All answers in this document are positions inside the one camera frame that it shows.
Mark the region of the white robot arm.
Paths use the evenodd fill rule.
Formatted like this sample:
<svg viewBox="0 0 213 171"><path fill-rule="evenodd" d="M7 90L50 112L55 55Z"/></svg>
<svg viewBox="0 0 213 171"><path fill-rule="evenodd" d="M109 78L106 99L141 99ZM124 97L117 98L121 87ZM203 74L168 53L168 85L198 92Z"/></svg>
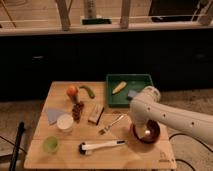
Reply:
<svg viewBox="0 0 213 171"><path fill-rule="evenodd" d="M158 89L147 86L131 100L129 116L139 139L153 120L213 145L213 115L163 105L160 98Z"/></svg>

